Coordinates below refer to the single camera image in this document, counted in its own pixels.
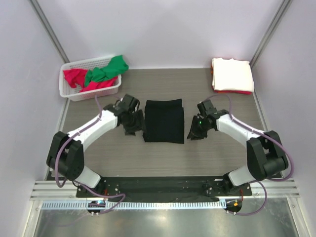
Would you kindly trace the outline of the aluminium front rail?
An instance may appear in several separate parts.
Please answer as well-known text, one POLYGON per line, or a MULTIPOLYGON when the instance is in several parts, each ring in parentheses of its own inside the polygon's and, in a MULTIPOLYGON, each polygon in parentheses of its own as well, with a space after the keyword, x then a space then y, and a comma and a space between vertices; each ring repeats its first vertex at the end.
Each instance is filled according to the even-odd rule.
MULTIPOLYGON (((269 198, 299 198, 299 192, 294 179, 276 182, 264 180, 261 182, 269 198)), ((54 181, 36 181, 31 192, 30 200, 72 200, 77 199, 77 189, 67 181, 59 188, 54 181)))

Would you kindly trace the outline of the green t shirt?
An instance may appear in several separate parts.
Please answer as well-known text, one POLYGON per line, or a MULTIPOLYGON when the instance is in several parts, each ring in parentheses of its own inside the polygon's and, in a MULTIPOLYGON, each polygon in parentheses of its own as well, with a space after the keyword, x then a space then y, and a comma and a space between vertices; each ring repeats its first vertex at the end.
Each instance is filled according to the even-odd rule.
POLYGON ((85 75, 84 87, 87 87, 91 82, 104 82, 111 80, 128 70, 129 66, 124 61, 123 56, 115 56, 106 66, 102 68, 95 67, 92 70, 88 70, 85 75))

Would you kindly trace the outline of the right aluminium frame post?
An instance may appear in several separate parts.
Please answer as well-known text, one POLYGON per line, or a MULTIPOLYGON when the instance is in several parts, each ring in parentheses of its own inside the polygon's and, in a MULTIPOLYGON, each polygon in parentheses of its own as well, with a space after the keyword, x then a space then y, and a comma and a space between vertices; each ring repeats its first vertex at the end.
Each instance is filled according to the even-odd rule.
POLYGON ((253 68, 257 63, 258 59, 262 55, 264 49, 269 44, 272 36, 276 32, 280 22, 282 21, 283 17, 285 16, 286 12, 290 8, 293 0, 282 0, 280 6, 278 7, 275 15, 273 16, 267 30, 265 31, 260 43, 250 61, 250 67, 253 68))

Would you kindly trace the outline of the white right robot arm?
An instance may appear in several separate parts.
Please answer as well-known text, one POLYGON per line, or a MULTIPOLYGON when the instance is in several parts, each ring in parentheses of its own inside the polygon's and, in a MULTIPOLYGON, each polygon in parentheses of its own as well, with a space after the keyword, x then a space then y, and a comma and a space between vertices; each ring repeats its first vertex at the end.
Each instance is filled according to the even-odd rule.
POLYGON ((223 176, 223 191, 236 194, 240 188, 253 181, 270 179, 286 170, 289 161, 275 131, 263 132, 240 121, 230 111, 216 109, 207 99, 197 104, 199 113, 193 117, 190 140, 207 138, 210 130, 229 135, 246 148, 246 165, 223 176))

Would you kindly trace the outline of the aluminium frame post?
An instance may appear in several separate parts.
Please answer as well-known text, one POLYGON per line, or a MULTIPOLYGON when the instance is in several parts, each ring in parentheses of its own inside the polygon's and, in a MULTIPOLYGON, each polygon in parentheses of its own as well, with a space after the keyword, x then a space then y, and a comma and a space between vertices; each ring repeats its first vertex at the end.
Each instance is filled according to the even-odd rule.
POLYGON ((48 37, 50 38, 52 44, 54 45, 55 49, 57 50, 59 56, 61 57, 64 63, 69 63, 69 58, 63 49, 57 35, 55 34, 49 20, 47 19, 42 7, 40 6, 37 0, 29 0, 31 7, 33 8, 36 16, 38 17, 39 21, 41 22, 44 30, 46 31, 48 37))
POLYGON ((258 59, 262 55, 264 49, 269 44, 272 36, 276 32, 280 22, 282 21, 283 17, 285 16, 286 12, 290 8, 293 0, 282 0, 280 6, 278 7, 275 15, 273 16, 267 30, 265 31, 260 43, 250 61, 250 67, 253 68, 257 63, 258 59))

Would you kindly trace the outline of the folded white t shirt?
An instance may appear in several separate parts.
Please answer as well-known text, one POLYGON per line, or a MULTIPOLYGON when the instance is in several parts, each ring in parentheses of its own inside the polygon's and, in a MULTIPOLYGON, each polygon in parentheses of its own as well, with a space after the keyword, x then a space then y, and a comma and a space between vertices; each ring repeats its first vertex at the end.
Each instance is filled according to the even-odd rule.
POLYGON ((249 61, 213 58, 213 90, 254 92, 254 80, 249 61))

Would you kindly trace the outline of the white perforated plastic basket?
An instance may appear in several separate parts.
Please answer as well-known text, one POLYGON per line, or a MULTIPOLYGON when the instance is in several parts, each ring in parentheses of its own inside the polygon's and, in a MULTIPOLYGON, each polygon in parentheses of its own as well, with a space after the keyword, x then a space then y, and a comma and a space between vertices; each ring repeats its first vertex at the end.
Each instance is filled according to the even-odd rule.
POLYGON ((59 93, 71 101, 118 93, 121 74, 128 65, 119 56, 105 56, 64 64, 59 74, 59 93))

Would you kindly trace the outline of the left aluminium frame post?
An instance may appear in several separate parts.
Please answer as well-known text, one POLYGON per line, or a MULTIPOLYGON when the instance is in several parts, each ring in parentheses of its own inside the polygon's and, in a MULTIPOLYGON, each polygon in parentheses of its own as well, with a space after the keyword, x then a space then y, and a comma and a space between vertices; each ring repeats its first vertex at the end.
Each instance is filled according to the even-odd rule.
POLYGON ((57 50, 59 56, 61 57, 64 63, 69 63, 69 58, 63 49, 57 35, 55 34, 49 20, 47 19, 42 7, 40 6, 37 0, 29 0, 31 7, 33 8, 36 16, 38 17, 39 21, 41 22, 44 30, 46 31, 48 37, 50 38, 52 44, 54 45, 55 49, 57 50))

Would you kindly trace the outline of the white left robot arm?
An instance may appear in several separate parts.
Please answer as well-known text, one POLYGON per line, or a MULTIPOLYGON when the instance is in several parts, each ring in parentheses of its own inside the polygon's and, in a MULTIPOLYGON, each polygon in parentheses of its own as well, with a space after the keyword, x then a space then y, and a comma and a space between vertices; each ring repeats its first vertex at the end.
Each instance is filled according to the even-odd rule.
POLYGON ((105 133, 123 126, 126 135, 135 135, 145 129, 140 101, 126 94, 113 104, 98 106, 98 114, 81 127, 70 132, 57 132, 52 139, 46 164, 55 172, 59 188, 66 181, 77 183, 94 197, 104 197, 106 189, 101 175, 84 162, 86 149, 105 133))

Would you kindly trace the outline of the black t shirt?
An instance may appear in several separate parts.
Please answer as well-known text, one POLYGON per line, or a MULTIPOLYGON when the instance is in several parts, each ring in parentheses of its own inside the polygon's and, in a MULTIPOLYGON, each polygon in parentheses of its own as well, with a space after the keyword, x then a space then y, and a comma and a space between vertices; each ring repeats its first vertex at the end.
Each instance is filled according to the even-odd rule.
POLYGON ((145 142, 184 144, 184 108, 182 99, 148 100, 145 106, 145 142))

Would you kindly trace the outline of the pink t shirt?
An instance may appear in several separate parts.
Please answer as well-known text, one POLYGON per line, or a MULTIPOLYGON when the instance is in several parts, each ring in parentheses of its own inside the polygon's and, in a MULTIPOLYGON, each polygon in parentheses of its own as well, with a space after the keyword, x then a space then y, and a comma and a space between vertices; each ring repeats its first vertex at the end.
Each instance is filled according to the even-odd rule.
POLYGON ((81 87, 80 92, 107 88, 114 85, 119 73, 108 72, 99 68, 93 70, 64 70, 64 77, 71 88, 81 87))

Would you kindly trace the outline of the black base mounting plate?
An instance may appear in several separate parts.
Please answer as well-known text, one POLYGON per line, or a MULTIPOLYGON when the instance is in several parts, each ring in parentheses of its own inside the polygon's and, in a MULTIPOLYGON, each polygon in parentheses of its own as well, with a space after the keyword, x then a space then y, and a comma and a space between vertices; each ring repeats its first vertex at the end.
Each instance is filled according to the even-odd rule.
POLYGON ((248 183, 228 188, 222 176, 102 177, 93 189, 98 194, 125 194, 125 202, 207 202, 219 197, 251 196, 248 183))

